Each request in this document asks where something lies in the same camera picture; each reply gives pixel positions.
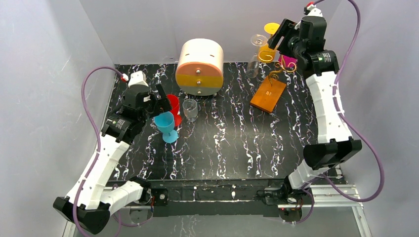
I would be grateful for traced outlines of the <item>red wine glass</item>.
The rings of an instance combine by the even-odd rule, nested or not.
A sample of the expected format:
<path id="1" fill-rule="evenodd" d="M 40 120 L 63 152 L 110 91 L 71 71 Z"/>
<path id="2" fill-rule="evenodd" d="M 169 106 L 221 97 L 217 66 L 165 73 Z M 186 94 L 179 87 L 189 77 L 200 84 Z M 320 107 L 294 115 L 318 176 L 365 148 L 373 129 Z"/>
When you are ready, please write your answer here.
<path id="1" fill-rule="evenodd" d="M 170 102 L 170 105 L 172 107 L 171 113 L 174 116 L 174 126 L 178 127 L 181 124 L 181 116 L 180 116 L 180 101 L 179 98 L 173 94 L 168 94 L 167 98 Z"/>

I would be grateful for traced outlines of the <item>blue wine glass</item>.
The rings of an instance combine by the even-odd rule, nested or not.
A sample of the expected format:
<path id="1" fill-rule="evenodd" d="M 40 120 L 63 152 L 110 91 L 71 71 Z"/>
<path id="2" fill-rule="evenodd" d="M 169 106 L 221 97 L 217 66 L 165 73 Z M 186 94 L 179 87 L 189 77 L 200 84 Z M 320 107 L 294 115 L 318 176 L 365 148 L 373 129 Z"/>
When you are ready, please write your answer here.
<path id="1" fill-rule="evenodd" d="M 164 112 L 153 118 L 157 129 L 162 133 L 163 141 L 174 143 L 178 138 L 178 132 L 175 128 L 174 115 L 171 112 Z"/>

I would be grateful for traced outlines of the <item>clear wine glass front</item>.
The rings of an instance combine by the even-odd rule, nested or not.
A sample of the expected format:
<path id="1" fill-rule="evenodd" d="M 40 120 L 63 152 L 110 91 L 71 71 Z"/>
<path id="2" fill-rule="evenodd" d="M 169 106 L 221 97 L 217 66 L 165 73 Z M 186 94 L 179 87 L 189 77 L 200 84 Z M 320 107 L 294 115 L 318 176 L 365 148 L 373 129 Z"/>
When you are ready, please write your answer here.
<path id="1" fill-rule="evenodd" d="M 189 122 L 195 122 L 198 117 L 198 103 L 194 99 L 186 99 L 183 104 L 184 115 Z"/>

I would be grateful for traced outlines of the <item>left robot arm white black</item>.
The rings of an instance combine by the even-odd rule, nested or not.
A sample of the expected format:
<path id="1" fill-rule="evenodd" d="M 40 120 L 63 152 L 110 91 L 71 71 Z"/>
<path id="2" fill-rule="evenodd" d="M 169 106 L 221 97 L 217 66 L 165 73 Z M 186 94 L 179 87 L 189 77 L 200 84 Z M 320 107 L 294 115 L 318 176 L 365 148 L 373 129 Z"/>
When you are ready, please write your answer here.
<path id="1" fill-rule="evenodd" d="M 172 109 L 162 85 L 157 84 L 156 89 L 154 93 L 148 86 L 136 84 L 125 91 L 120 106 L 112 110 L 98 131 L 99 142 L 79 180 L 53 203 L 58 213 L 87 234 L 100 233 L 111 215 L 141 200 L 150 188 L 148 181 L 133 177 L 109 193 L 103 192 L 120 158 L 147 120 Z"/>

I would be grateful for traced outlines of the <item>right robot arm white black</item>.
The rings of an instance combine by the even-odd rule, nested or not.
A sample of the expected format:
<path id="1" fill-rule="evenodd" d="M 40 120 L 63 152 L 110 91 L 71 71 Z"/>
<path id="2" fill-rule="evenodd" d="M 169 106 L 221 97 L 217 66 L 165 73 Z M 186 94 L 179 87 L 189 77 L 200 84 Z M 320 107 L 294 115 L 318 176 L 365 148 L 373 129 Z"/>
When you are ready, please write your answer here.
<path id="1" fill-rule="evenodd" d="M 336 76 L 339 72 L 337 56 L 326 50 L 327 23 L 321 16 L 304 16 L 299 23 L 284 19 L 276 33 L 268 40 L 270 49 L 297 59 L 314 103 L 318 124 L 316 144 L 303 148 L 303 162 L 289 174 L 281 187 L 284 197 L 304 195 L 314 179 L 331 168 L 347 161 L 362 148 L 360 140 L 352 137 L 347 124 L 337 111 Z"/>

